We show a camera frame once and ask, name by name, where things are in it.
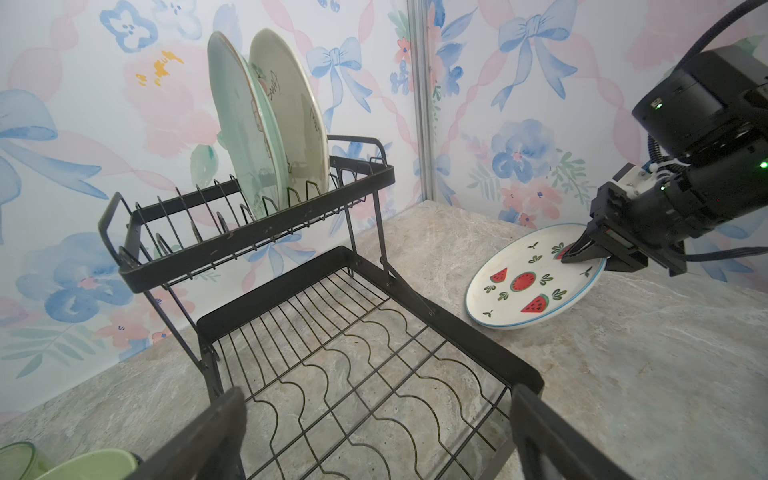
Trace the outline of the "green glass cup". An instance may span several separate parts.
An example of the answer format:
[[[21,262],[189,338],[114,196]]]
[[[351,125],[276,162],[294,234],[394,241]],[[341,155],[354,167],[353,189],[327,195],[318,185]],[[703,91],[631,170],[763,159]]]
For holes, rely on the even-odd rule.
[[[1,448],[1,480],[38,479],[52,468],[51,461],[30,442],[16,442]]]

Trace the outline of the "pale green plate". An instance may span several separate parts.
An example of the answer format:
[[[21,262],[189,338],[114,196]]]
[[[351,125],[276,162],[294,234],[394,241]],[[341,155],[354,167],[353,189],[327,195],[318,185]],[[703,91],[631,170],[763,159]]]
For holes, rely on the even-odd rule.
[[[209,82],[221,138],[257,219],[288,207],[289,172],[270,101],[254,67],[220,31],[207,45]]]

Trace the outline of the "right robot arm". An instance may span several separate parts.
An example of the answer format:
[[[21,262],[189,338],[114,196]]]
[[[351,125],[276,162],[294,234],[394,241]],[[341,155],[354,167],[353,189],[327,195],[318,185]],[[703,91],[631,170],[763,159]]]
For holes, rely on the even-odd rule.
[[[671,276],[690,262],[766,253],[742,247],[689,254],[684,242],[767,204],[767,67],[737,46],[692,57],[643,97],[633,117],[669,154],[626,164],[602,185],[584,233],[560,259],[603,259],[636,272],[654,260]]]

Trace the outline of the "light green ceramic bowl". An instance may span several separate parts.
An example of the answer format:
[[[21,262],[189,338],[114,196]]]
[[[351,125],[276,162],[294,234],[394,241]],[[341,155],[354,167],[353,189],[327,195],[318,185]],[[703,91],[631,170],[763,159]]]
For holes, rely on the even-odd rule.
[[[44,473],[48,479],[125,479],[139,466],[138,458],[121,449],[102,449],[77,456]]]

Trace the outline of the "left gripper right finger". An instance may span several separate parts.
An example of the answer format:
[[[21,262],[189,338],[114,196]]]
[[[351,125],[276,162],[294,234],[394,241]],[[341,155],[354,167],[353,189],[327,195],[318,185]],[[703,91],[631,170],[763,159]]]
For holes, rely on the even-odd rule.
[[[526,479],[630,480],[626,471],[524,385],[512,390],[510,420]]]

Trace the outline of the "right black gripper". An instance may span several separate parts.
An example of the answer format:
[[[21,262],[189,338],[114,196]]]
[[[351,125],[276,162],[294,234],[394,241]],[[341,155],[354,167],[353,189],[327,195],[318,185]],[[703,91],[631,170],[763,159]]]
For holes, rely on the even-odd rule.
[[[674,173],[634,199],[609,180],[592,201],[587,233],[561,255],[564,264],[604,259],[610,271],[633,273],[653,260],[671,277],[687,272],[683,214],[671,196],[687,181]]]

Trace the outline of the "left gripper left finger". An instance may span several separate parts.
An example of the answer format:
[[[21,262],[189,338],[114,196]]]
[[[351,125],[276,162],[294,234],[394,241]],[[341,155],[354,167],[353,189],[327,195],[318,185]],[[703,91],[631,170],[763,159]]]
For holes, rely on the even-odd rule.
[[[243,479],[240,452],[246,428],[245,395],[233,387],[128,477]]]

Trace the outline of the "white floral plate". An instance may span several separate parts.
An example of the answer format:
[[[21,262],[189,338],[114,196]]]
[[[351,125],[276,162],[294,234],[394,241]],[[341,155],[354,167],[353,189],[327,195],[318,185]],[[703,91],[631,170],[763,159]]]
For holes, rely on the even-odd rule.
[[[556,317],[575,306],[596,284],[605,258],[562,261],[584,232],[577,223],[534,230],[490,258],[470,282],[469,317],[492,329],[520,329]]]

